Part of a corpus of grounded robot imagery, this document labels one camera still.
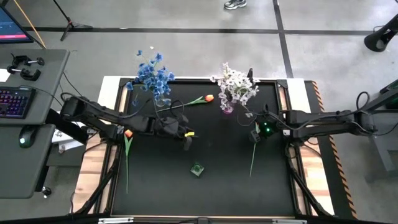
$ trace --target tripod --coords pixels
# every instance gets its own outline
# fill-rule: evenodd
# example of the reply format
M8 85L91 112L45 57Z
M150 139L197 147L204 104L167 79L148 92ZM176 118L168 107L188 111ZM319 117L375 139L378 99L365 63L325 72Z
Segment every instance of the tripod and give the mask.
M65 31L62 34L61 41L63 41L67 37L67 33L69 31L72 31L74 29L92 29L92 26L84 25L84 24L79 24L76 22L72 22L72 20L65 14L65 12L62 10L61 6L58 4L56 0L53 0L54 3L57 5L59 10L61 11L62 15L65 17L65 19L68 21L68 25L65 28Z

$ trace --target sneaker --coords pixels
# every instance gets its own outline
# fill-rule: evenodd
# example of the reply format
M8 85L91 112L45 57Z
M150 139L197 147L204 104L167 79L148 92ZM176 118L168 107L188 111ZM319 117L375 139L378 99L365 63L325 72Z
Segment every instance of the sneaker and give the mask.
M224 4L224 8L228 10L237 9L246 6L246 0L230 0Z

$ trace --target concrete floor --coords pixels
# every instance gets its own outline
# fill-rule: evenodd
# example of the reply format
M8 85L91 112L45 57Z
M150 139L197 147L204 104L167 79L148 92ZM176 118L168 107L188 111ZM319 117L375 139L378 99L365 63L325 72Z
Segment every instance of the concrete floor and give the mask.
M63 27L65 21L51 0L19 0L35 26ZM272 0L248 0L236 11L223 10L223 0L59 0L79 23L101 28L278 29ZM289 30L372 30L398 13L395 0L279 0L282 25ZM10 1L8 10L28 23ZM257 77L285 78L284 56L278 34L40 32L49 49L68 49L70 81L96 100L105 75L134 75L137 49L164 54L164 63L177 76L210 76L223 62ZM383 53L368 50L362 35L286 35L292 75L315 80L327 111L354 109L359 92L374 96L397 79L398 38ZM35 44L0 47L39 48ZM62 80L65 91L73 91ZM398 222L398 181L365 182L372 167L367 138L335 136L340 159L358 216L362 220ZM0 200L0 219L64 215L75 188L78 169L52 170L46 185L54 194L43 199Z

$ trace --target monitor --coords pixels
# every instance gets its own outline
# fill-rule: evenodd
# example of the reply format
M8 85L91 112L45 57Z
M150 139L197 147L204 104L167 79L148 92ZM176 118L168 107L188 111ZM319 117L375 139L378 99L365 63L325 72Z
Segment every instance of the monitor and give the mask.
M33 43L30 35L4 7L0 7L0 44Z

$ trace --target keyboard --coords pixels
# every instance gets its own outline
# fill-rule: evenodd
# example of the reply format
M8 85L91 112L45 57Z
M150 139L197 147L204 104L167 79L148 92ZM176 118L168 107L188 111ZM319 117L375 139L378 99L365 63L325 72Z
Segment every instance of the keyboard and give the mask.
M25 87L0 87L0 118L24 119L36 90Z

